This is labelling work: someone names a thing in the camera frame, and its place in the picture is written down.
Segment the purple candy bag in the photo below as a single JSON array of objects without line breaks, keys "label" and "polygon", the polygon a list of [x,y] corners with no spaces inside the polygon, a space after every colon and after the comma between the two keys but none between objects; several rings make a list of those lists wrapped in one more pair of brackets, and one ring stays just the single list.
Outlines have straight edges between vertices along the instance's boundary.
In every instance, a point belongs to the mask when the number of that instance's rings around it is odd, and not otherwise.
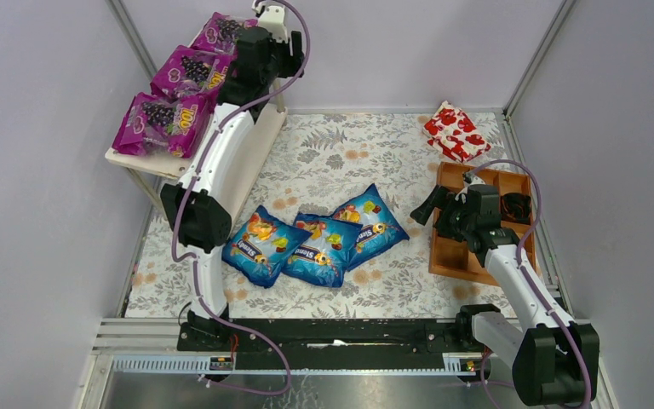
[{"label": "purple candy bag", "polygon": [[123,116],[112,149],[131,156],[169,153],[191,158],[212,112],[212,101],[203,95],[169,101],[139,93]]},{"label": "purple candy bag", "polygon": [[190,47],[210,53],[233,55],[236,42],[248,28],[256,24],[257,19],[254,18],[244,19],[214,12]]},{"label": "purple candy bag", "polygon": [[170,100],[189,95],[215,99],[232,61],[232,55],[179,45],[152,78],[151,91]]}]

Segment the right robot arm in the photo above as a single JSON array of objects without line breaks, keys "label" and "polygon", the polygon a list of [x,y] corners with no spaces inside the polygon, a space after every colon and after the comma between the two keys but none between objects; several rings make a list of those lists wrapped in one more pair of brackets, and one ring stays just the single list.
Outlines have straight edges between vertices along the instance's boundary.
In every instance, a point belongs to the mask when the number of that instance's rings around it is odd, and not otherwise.
[{"label": "right robot arm", "polygon": [[466,244],[502,288],[518,326],[491,304],[468,305],[456,318],[468,341],[488,348],[510,367],[521,401],[586,408],[596,396],[599,335],[592,325],[577,323],[537,278],[525,237],[502,225],[500,201],[492,185],[474,183],[459,193],[437,185],[410,216],[426,224],[436,213],[438,236]]}]

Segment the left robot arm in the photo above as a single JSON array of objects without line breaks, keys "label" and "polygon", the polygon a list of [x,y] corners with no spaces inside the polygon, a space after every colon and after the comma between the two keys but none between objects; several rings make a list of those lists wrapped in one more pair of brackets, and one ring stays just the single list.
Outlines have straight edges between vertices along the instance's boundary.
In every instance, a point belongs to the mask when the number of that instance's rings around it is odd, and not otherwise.
[{"label": "left robot arm", "polygon": [[221,252],[287,116],[283,93],[311,51],[306,22],[287,1],[255,1],[257,24],[237,41],[215,110],[192,164],[160,197],[171,256],[192,264],[192,300],[177,350],[225,351],[240,328],[229,320]]}]

